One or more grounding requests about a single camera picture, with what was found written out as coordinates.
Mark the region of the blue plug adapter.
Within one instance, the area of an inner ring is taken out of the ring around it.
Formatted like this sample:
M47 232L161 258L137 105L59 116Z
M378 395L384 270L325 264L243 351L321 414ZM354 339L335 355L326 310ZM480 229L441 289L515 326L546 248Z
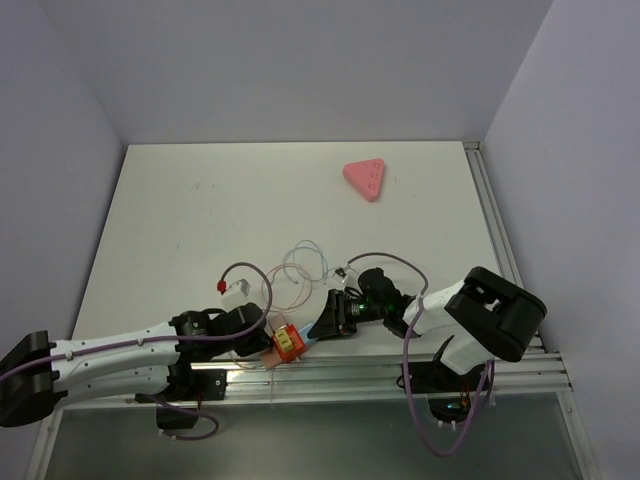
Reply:
M306 346L312 345L316 341L315 338L310 337L310 332L312 328L313 328L313 324L309 323L299 330L299 335Z

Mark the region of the pink charger block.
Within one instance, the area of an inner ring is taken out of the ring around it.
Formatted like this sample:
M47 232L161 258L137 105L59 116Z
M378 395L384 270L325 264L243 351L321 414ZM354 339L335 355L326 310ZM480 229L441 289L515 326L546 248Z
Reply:
M289 322L284 314L278 313L268 319L268 324L272 332L275 333L277 330L286 328Z

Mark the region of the red cube socket adapter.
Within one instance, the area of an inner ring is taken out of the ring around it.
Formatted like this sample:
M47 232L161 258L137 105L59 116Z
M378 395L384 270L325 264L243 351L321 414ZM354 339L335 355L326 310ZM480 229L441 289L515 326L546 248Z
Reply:
M276 358L282 363L290 363L307 351L305 341L294 325L277 329L272 340Z

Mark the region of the yellow plug adapter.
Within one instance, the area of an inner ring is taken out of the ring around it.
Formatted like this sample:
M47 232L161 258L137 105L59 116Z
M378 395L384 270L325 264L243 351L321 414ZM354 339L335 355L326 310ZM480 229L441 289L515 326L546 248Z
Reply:
M283 354L292 351L295 347L294 342L286 328L277 330L274 333L274 341L279 351Z

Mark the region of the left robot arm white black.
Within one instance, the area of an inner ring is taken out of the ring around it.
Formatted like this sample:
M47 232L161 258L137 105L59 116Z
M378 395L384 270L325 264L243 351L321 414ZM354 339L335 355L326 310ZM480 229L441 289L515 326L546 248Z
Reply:
M58 407L94 398L181 400L195 386L192 364L267 350L265 323L261 308L248 303L229 312L186 311L137 332L90 340L52 341L47 331L30 333L1 360L1 425L29 425Z

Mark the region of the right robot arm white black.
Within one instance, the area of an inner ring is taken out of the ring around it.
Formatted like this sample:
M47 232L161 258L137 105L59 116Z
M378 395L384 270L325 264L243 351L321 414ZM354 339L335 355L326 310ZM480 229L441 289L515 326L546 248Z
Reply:
M450 287L423 296L402 293L380 267L361 273L357 285L328 292L308 337L348 338L370 322L380 322L412 344L442 335L432 370L435 383L446 390L457 388L473 368L494 358L520 361L547 315L538 297L481 266Z

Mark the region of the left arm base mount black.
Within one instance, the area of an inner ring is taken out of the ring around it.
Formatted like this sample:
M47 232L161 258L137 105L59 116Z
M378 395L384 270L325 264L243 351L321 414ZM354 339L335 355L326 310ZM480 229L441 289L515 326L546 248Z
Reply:
M227 386L226 369L194 370L190 364L168 367L162 376L168 382L159 393L135 395L138 404L156 406L156 425L161 435L180 441L199 441L212 437L220 428L219 421L203 409L205 401L224 399ZM207 433L188 435L199 419L212 424Z

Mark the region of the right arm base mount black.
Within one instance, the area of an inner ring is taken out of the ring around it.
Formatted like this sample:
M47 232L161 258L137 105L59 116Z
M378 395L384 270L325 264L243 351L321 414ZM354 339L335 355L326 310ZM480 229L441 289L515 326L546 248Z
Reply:
M414 394L450 394L427 401L431 415L450 426L467 420L473 406L472 394L478 386L482 392L493 387L494 366L489 366L487 378L481 381L484 373L485 365L473 367L460 376L436 361L409 363L409 380Z

